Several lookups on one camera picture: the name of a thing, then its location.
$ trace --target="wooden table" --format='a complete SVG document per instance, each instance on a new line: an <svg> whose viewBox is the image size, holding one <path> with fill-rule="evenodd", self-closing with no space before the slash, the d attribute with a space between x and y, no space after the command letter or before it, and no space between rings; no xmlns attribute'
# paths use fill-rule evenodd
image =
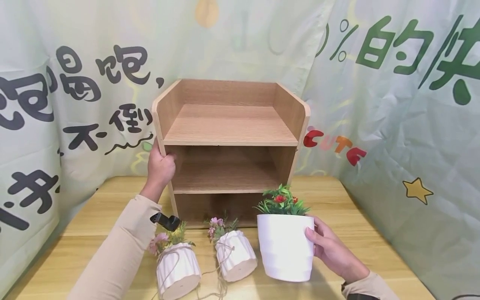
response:
<svg viewBox="0 0 480 300"><path fill-rule="evenodd" d="M65 299L127 202L141 190L144 181L145 178L142 177L116 177L107 180L68 225L58 241L19 281L6 299ZM292 183L292 191L304 199L306 204L312 207L312 214L329 224L370 269L379 273L400 299L434 299L355 206L337 179L296 177ZM171 205L166 191L160 203L164 212L170 214ZM256 228L246 228L244 233L252 247L258 249ZM197 245L195 253L201 271L215 269L215 250L206 237L206 230L190 229L187 231L187 238ZM225 299L343 299L340 293L342 279L328 270L320 260L315 259L310 282L285 283L265 275L259 251L256 252L259 258L257 269L249 277L230 284ZM152 299L157 290L155 269L155 258L146 253L126 299ZM216 291L216 287L216 274L204 275L199 289L200 296ZM196 299L196 295L193 292L183 299Z"/></svg>

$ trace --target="twine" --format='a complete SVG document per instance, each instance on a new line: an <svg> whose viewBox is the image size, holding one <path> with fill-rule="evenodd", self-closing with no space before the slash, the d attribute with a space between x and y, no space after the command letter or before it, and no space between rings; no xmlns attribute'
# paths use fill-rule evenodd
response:
<svg viewBox="0 0 480 300"><path fill-rule="evenodd" d="M201 276L203 275L206 275L206 274L210 274L210 273L213 273L213 272L216 272L218 271L218 269L220 269L221 265L230 257L230 255L232 254L232 252L235 250L235 246L234 247L230 247L228 246L227 244L225 243L220 243L220 242L217 242L216 244L220 244L220 245L224 245L224 255L225 253L227 252L227 248L230 249L230 253L228 254L228 256L222 260L221 262L218 263L218 267L215 268L215 270L213 271L209 271L209 272L203 272ZM165 284L165 281L167 280L168 276L170 276L173 272L173 270L175 270L175 267L177 266L177 264L179 263L180 261L180 254L177 252L177 250L180 250L180 249L192 249L191 247L189 246L181 246L181 247L178 247L178 248L175 248L173 250L165 250L163 251L159 256L158 256L158 259L157 259L157 263L159 264L160 261L167 255L169 254L176 254L177 255L177 261L175 262L175 264L173 265L173 268L171 269L171 271L168 273L167 276L165 276L165 279L163 279L162 281L162 284L158 287L158 291L160 291L163 287L163 285ZM219 293L210 293L206 296L203 296L203 297L200 297L200 295L198 294L198 286L200 284L198 284L196 287L195 287L195 292L197 293L197 299L196 300L204 300L204 299L207 299L211 296L216 296L218 297L218 300L223 300L223 298L227 295L227 288L228 288L228 285L227 285L227 281L223 278L223 274L222 272L218 272L218 276L217 276L217 279L218 279L218 285L219 285L219 290L220 292ZM158 294L158 291L155 293L155 295L152 297L151 300L153 300L155 298L155 296Z"/></svg>

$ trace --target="potted plant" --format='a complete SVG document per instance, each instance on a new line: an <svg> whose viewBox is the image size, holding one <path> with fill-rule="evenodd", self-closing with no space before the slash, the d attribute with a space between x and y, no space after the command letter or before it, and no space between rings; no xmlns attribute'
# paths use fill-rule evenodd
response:
<svg viewBox="0 0 480 300"><path fill-rule="evenodd" d="M305 236L305 229L314 229L310 210L294 197L288 186L264 192L266 199L256 208L258 241L265 273L275 279L289 282L310 280L313 261L313 243Z"/></svg>
<svg viewBox="0 0 480 300"><path fill-rule="evenodd" d="M156 276L162 300L179 299L194 290L201 273L192 246L185 240L186 222L171 232L160 232L150 242L149 252L158 257Z"/></svg>
<svg viewBox="0 0 480 300"><path fill-rule="evenodd" d="M238 219L228 222L227 218L213 217L206 221L208 237L215 243L216 259L227 282L244 279L258 265L257 257L243 232L237 230Z"/></svg>

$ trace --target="desktop organizer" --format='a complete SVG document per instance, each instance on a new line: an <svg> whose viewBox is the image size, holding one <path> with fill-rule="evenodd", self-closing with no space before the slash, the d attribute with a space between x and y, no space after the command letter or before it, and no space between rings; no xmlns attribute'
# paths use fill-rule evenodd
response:
<svg viewBox="0 0 480 300"><path fill-rule="evenodd" d="M277 83L180 79L152 114L160 152L177 155L173 213L188 228L225 212L255 227L263 191L291 182L310 108Z"/></svg>

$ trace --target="white ribbed pot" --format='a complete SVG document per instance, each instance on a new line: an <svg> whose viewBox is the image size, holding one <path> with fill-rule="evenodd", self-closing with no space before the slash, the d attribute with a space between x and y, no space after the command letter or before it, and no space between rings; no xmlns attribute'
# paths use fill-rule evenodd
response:
<svg viewBox="0 0 480 300"><path fill-rule="evenodd" d="M156 267L158 295L162 300L176 300L197 287L202 273L191 245L180 243L165 251Z"/></svg>
<svg viewBox="0 0 480 300"><path fill-rule="evenodd" d="M314 229L313 218L292 215L257 215L258 241L265 273L289 282L310 280L313 243L305 229Z"/></svg>
<svg viewBox="0 0 480 300"><path fill-rule="evenodd" d="M250 242L240 230L230 231L215 244L216 259L227 282L244 279L258 265Z"/></svg>

